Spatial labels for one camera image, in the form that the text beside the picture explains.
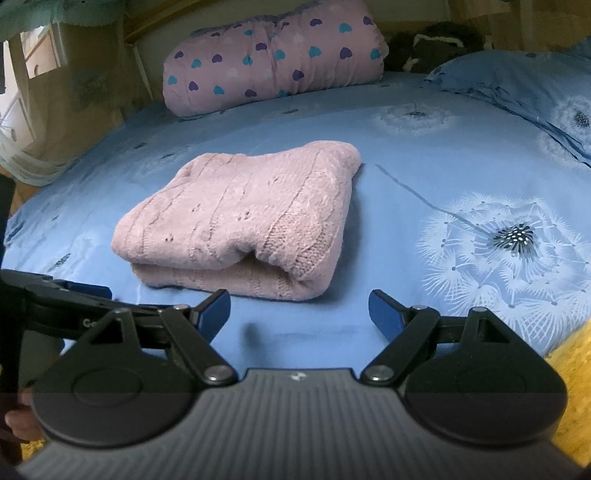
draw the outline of black device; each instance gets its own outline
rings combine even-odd
[[[14,185],[0,181],[4,235]],[[564,382],[487,309],[445,317],[374,290],[369,317],[390,343],[359,378],[343,368],[252,369],[240,379],[210,345],[230,316],[225,290],[194,308],[138,306],[111,300],[104,287],[0,274],[0,408],[14,406],[25,330],[77,340],[35,383],[33,409],[48,444],[18,467],[13,456],[18,471],[5,467],[0,478],[584,474],[550,442],[566,408]],[[441,344],[454,348],[438,353]],[[18,444],[6,430],[2,437],[10,458],[7,445]]]

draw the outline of silver bolt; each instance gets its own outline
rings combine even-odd
[[[394,370],[388,365],[373,365],[363,373],[372,382],[386,382],[394,376]]]
[[[227,365],[215,365],[205,370],[205,377],[212,382],[225,382],[234,376],[234,370]]]

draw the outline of pink knit sweater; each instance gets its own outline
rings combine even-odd
[[[335,272],[360,164],[334,141],[200,155],[119,221],[112,249],[153,287],[312,299]]]

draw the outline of ribbed gray panel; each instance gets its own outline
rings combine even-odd
[[[348,370],[305,375],[250,371],[207,390],[184,422],[141,448],[52,443],[20,470],[31,480],[569,480],[580,470],[550,443],[503,452],[441,440],[395,392]]]

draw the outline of bed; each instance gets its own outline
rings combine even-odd
[[[546,355],[591,316],[591,217],[580,202],[591,168],[518,116],[422,85],[420,75],[387,73],[192,119],[153,103],[11,218],[3,267],[108,286],[131,303],[195,305],[207,294],[144,286],[111,251],[120,218],[199,154],[341,140],[363,166],[330,288],[303,303],[234,297],[213,346],[242,374],[359,373],[386,344],[368,316],[380,288],[444,314],[489,306]],[[502,255],[516,238],[529,255],[522,264]]]

